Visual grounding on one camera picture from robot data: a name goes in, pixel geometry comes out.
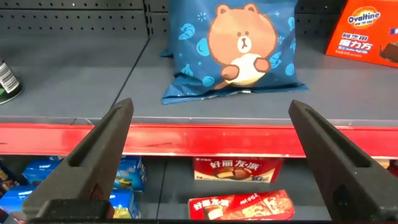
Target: orange box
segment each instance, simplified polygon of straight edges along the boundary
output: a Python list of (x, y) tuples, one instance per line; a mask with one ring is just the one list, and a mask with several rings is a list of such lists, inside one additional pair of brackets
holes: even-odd
[(348, 0), (327, 55), (398, 67), (398, 0)]

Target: upper shelf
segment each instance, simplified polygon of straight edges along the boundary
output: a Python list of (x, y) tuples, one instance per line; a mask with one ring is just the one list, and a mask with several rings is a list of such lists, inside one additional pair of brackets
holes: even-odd
[(398, 124), (391, 123), (398, 121), (398, 104), (390, 97), (398, 95), (397, 69), (326, 56), (324, 39), (297, 44), (297, 74), (308, 91), (239, 94), (164, 106), (161, 98), (174, 79), (173, 60), (159, 58), (166, 46), (164, 40), (150, 40), (118, 98), (131, 97), (134, 116), (145, 117), (146, 122), (163, 118), (174, 123), (178, 120), (170, 118), (187, 118), (190, 123), (290, 124), (290, 102), (300, 100), (337, 125)]
[(24, 92), (0, 116), (101, 118), (123, 87), (146, 38), (3, 37), (0, 54)]

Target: bear ear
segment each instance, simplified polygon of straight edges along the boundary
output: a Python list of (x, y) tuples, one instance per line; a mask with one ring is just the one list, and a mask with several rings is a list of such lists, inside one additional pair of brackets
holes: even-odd
[(229, 7), (225, 4), (220, 4), (217, 7), (217, 16), (221, 15), (222, 13), (225, 13), (226, 11), (229, 10)]
[(258, 12), (257, 6), (255, 4), (247, 4), (247, 5), (245, 5), (244, 9), (252, 11), (252, 12), (256, 12), (256, 13)]

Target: pegboard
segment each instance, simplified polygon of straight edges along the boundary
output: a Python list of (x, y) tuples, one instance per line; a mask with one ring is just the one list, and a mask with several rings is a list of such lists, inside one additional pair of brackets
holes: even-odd
[(0, 11), (0, 31), (8, 34), (145, 35), (144, 11)]
[(143, 9), (142, 0), (0, 0), (0, 9)]
[[(296, 14), (296, 35), (328, 37), (339, 18), (338, 14)], [(147, 21), (151, 37), (167, 37), (169, 15), (167, 12), (148, 12)]]
[[(168, 12), (168, 0), (144, 0), (149, 12)], [(346, 0), (298, 0), (296, 13), (340, 13)]]

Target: bear paw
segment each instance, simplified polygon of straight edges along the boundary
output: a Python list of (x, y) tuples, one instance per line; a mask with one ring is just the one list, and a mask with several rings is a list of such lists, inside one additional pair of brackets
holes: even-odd
[(267, 59), (265, 58), (257, 58), (254, 61), (254, 67), (256, 68), (256, 70), (258, 72), (268, 72), (270, 66), (269, 66), (269, 62)]
[(221, 76), (228, 81), (234, 80), (239, 75), (239, 67), (236, 65), (228, 65), (221, 71)]

